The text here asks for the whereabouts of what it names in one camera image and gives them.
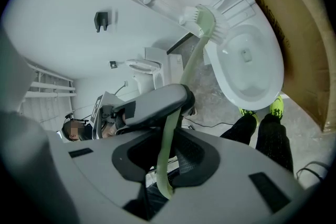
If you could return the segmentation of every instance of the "neon green shoe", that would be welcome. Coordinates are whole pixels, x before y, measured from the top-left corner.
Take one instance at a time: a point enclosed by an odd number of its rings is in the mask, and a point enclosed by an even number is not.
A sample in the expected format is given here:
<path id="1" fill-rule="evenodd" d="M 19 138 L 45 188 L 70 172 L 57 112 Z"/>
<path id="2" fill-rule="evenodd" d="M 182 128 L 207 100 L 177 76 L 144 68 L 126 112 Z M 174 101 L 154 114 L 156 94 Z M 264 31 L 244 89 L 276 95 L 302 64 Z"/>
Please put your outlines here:
<path id="1" fill-rule="evenodd" d="M 243 116 L 245 116 L 246 114 L 251 114 L 256 119 L 257 126 L 259 125 L 259 118 L 258 118 L 258 116 L 255 112 L 253 112 L 251 110 L 241 109 L 241 108 L 239 108 L 239 111 Z"/>
<path id="2" fill-rule="evenodd" d="M 282 119 L 283 107 L 284 107 L 284 101 L 282 100 L 282 97 L 279 95 L 276 98 L 276 100 L 271 104 L 269 109 L 273 116 L 278 117 L 279 119 Z"/>

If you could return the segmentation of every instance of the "cardboard box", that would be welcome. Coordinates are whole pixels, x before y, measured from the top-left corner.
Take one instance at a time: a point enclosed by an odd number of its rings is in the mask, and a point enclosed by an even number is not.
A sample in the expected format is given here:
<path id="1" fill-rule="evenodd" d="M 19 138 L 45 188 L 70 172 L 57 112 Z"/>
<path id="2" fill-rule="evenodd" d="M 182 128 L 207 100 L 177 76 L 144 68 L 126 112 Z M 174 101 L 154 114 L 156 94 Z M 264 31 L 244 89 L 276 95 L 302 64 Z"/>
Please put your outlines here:
<path id="1" fill-rule="evenodd" d="M 285 64 L 283 92 L 324 133 L 336 131 L 336 38 L 323 0 L 256 0 Z"/>

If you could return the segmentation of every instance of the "white toilet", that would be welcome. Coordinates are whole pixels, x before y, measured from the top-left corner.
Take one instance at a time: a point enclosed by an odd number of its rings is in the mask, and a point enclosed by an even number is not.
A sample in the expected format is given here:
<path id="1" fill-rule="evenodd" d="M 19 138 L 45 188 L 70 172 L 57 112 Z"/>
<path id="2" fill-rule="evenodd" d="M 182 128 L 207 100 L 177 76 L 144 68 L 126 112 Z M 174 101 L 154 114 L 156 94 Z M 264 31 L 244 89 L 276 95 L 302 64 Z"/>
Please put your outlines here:
<path id="1" fill-rule="evenodd" d="M 193 22 L 183 22 L 186 6 L 212 6 L 226 18 L 229 31 L 221 46 L 212 42 L 206 52 L 224 95 L 235 105 L 259 110 L 280 93 L 284 63 L 276 36 L 255 0 L 133 0 L 200 37 Z"/>
<path id="2" fill-rule="evenodd" d="M 134 72 L 140 94 L 171 83 L 179 83 L 183 74 L 182 56 L 159 48 L 145 48 L 145 59 L 125 61 Z"/>

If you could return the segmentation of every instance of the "black pants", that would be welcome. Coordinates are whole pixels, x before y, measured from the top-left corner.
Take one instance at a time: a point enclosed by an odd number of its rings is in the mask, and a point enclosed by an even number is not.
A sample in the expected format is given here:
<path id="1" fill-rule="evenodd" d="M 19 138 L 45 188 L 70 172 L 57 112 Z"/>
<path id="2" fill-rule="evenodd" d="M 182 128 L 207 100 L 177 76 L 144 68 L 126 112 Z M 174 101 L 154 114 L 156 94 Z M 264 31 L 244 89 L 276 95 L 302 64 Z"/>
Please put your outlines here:
<path id="1" fill-rule="evenodd" d="M 248 145 L 256 127 L 256 119 L 246 114 L 221 137 Z M 256 149 L 293 173 L 293 159 L 286 128 L 280 124 L 278 117 L 268 114 L 261 121 Z"/>

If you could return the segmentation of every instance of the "concrete floor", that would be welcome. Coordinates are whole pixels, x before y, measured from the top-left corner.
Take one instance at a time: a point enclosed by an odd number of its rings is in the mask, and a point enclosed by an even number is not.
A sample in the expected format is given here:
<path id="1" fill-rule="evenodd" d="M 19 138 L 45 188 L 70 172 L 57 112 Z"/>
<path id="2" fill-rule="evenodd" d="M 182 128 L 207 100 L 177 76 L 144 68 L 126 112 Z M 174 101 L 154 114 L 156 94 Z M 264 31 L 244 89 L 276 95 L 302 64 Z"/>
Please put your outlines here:
<path id="1" fill-rule="evenodd" d="M 172 52 L 173 54 L 182 55 L 184 66 L 197 41 L 197 38 L 192 37 Z M 203 59 L 200 59 L 196 66 L 195 76 L 189 88 L 195 94 L 198 111 L 197 115 L 190 118 L 192 121 L 202 125 L 213 126 L 220 122 L 234 124 L 240 118 L 238 108 L 230 103 L 222 93 L 212 66 L 204 65 Z M 291 99 L 285 99 L 284 104 L 285 112 L 281 123 L 287 129 L 293 156 L 294 173 L 310 161 L 321 161 L 330 164 L 334 157 L 336 134 L 323 135 L 314 121 Z M 260 120 L 267 113 L 268 109 L 257 112 Z M 220 124 L 213 128 L 206 128 L 188 120 L 184 120 L 183 125 L 185 127 L 186 125 L 192 125 L 196 130 L 217 136 L 220 136 L 231 126 Z M 250 146 L 252 147 L 255 147 L 257 143 L 257 133 L 258 130 L 251 138 Z M 311 165 L 310 168 L 320 175 L 325 173 L 317 165 Z M 309 187 L 317 183 L 318 179 L 309 172 L 303 171 L 300 176 L 300 182 L 303 187 Z"/>

